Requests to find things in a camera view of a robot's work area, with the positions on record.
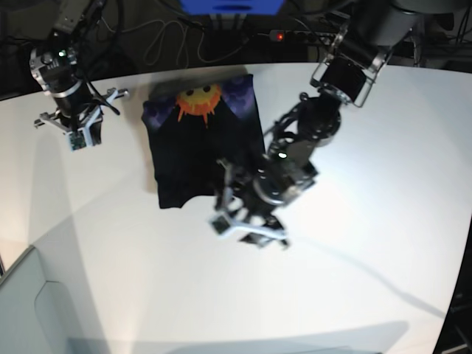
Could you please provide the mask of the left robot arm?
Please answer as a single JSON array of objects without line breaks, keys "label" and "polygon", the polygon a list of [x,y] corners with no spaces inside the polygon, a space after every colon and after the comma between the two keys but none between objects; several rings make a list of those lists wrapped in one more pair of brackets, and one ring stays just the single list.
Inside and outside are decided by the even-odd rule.
[{"label": "left robot arm", "polygon": [[272,140],[255,170],[222,160],[223,188],[210,226],[220,238],[241,233],[246,243],[288,246],[276,209],[292,204],[315,183],[310,157],[341,126],[344,106],[361,108],[394,48],[425,15],[453,13],[466,1],[354,1],[353,14],[339,29],[316,67],[311,97],[299,102],[270,128]]}]

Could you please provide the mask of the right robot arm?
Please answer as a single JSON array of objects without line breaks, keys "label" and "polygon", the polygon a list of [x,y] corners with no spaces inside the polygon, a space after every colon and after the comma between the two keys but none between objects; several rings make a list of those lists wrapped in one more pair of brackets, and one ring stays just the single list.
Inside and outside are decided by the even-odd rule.
[{"label": "right robot arm", "polygon": [[106,1],[62,1],[47,39],[29,57],[32,77],[56,104],[54,112],[39,115],[34,127],[48,125],[58,129],[72,151],[100,145],[103,109],[109,108],[120,115],[113,102],[129,96],[126,88],[110,88],[101,94],[89,78],[94,65],[108,56],[122,32],[122,1],[117,2],[118,27],[106,50],[90,63],[83,59],[86,38],[102,18],[106,4]]}]

